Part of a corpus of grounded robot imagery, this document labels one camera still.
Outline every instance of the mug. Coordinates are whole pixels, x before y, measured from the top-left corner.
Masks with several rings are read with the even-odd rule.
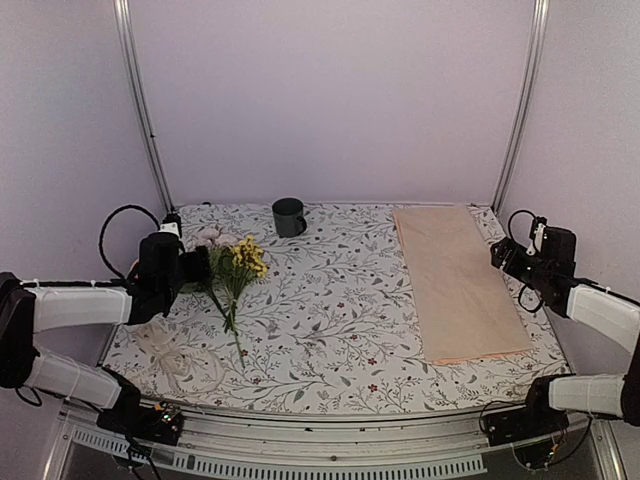
[[[281,198],[271,207],[276,232],[281,237],[297,237],[307,229],[304,205],[297,198]]]

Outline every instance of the robotic arm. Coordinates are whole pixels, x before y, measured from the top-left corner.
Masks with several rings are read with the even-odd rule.
[[[211,274],[207,250],[183,252],[180,236],[180,218],[171,214],[140,242],[139,260],[124,280],[28,282],[0,273],[0,387],[75,398],[102,409],[98,426],[175,444],[181,429],[176,408],[140,406],[139,390],[124,377],[36,348],[33,334],[76,325],[137,325],[166,316],[185,283]]]
[[[547,305],[561,317],[594,328],[633,358],[626,375],[538,378],[525,408],[538,420],[545,413],[573,410],[622,418],[640,426],[640,304],[596,282],[575,278],[576,236],[570,230],[547,226],[544,217],[531,215],[530,245],[525,248],[505,237],[491,247],[492,265],[522,282],[524,288],[535,290],[540,297],[537,308]]]

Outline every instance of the folded cloth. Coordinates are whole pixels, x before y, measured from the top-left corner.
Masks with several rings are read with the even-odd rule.
[[[531,349],[466,207],[394,212],[426,360],[446,364]]]

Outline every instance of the floral tablecloth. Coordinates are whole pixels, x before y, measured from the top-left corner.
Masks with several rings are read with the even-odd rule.
[[[221,316],[200,293],[180,295],[166,319],[120,327],[105,364],[151,397],[310,414],[424,412],[519,400],[533,378],[568,370],[544,312],[519,306],[530,352],[426,363],[394,208],[310,205],[308,231],[281,239],[266,205],[183,207],[187,244],[217,225],[237,237],[253,234],[266,251],[269,275],[246,290],[239,309],[246,367]],[[469,213],[487,245],[504,236],[490,209],[469,207]],[[515,298],[520,284],[505,282]]]

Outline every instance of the flower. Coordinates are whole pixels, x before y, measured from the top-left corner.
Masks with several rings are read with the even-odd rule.
[[[229,247],[233,244],[235,244],[238,241],[238,239],[236,237],[234,237],[233,235],[230,235],[228,233],[223,233],[222,235],[220,235],[219,237],[217,237],[215,239],[214,244],[217,247]]]

